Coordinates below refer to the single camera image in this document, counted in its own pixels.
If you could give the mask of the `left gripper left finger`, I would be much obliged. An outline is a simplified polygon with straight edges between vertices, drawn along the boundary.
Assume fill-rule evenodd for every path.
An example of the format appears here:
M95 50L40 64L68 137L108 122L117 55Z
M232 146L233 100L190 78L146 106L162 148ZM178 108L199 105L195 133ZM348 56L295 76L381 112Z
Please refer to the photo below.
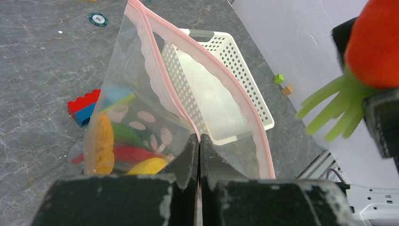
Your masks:
M76 175L57 180L34 226L192 226L195 222L199 141L155 175Z

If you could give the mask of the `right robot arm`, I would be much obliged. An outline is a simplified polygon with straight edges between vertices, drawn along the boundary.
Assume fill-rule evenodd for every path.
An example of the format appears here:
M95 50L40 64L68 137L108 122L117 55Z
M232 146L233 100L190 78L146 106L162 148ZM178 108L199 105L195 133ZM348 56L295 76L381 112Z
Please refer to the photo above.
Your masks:
M344 64L344 53L349 41L352 18L332 29L332 37L338 51L340 63ZM395 103L399 101L399 90L384 91L375 97L367 98L363 109L366 111L366 124L369 132L376 139L382 157L391 157L399 163L399 144L392 140L398 126L388 128L388 121L399 122L389 110L398 113ZM353 218L362 226L397 226L399 224L399 190L372 188L338 182L345 194Z

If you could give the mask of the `yellow corn toy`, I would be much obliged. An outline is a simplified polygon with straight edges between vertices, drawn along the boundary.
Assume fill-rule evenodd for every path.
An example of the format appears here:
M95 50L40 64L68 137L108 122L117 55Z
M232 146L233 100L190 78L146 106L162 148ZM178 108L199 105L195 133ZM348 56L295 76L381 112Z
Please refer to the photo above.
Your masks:
M168 161L154 157L149 158L143 162L140 162L132 169L130 169L126 174L127 175L154 175L161 171L164 167L166 167Z

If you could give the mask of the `red chili pepper toy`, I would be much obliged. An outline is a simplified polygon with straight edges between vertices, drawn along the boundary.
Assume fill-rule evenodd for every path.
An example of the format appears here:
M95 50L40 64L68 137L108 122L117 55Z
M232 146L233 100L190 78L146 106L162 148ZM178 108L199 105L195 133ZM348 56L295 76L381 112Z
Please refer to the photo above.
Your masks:
M96 160L105 166L113 166L115 162L141 163L146 160L157 160L167 163L167 160L155 153L140 147L116 145L113 150L100 150L96 152Z

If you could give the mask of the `clear polka dot zip bag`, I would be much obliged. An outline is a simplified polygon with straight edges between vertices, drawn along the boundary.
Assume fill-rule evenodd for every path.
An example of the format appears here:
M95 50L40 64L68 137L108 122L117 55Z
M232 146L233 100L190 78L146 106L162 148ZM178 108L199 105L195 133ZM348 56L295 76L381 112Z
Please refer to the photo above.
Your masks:
M233 37L183 29L130 0L101 88L68 103L86 174L158 173L190 136L248 178L274 179L274 120Z

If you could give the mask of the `orange yellow fruit toy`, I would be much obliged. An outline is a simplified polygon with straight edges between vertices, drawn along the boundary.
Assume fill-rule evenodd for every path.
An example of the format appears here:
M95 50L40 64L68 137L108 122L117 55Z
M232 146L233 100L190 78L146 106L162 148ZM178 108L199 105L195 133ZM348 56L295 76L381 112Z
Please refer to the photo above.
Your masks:
M105 113L92 116L85 134L83 156L85 174L110 174L115 165L114 133Z

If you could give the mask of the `green chili pepper toy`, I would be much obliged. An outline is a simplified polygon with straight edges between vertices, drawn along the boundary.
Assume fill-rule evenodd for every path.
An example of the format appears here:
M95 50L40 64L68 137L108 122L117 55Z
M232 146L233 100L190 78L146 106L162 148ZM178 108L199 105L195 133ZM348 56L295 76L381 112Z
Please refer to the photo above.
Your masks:
M111 124L115 143L132 147L145 148L142 139L137 135L136 131L133 128L125 124L116 122L112 122Z

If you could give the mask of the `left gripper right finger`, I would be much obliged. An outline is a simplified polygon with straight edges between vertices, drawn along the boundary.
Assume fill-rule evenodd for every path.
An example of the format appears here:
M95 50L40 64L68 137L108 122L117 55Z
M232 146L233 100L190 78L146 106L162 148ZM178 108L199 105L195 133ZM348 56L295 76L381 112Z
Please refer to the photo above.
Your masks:
M328 180L249 179L214 148L199 144L205 226L353 226L348 185Z

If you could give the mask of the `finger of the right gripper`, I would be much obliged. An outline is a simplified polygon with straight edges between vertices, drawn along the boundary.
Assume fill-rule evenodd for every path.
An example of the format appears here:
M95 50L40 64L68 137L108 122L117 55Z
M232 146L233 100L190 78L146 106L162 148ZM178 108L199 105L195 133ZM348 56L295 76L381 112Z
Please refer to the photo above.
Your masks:
M387 89L362 102L364 121L379 153L399 168L399 90Z
M331 31L331 37L337 50L337 59L341 69L344 68L344 54L351 35L351 30L357 17L354 17L344 23L334 27Z

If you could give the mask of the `orange carrot toy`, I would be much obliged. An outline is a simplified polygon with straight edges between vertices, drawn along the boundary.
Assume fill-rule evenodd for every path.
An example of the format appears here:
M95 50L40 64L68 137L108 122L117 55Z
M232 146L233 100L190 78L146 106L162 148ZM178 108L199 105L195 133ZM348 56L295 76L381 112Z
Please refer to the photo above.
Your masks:
M398 86L399 3L369 0L353 24L342 75L308 96L297 117L303 119L331 97L331 102L312 119L305 132L313 135L328 121L337 118L338 122L325 135L325 141L334 141L338 136L349 138L364 118L363 100Z

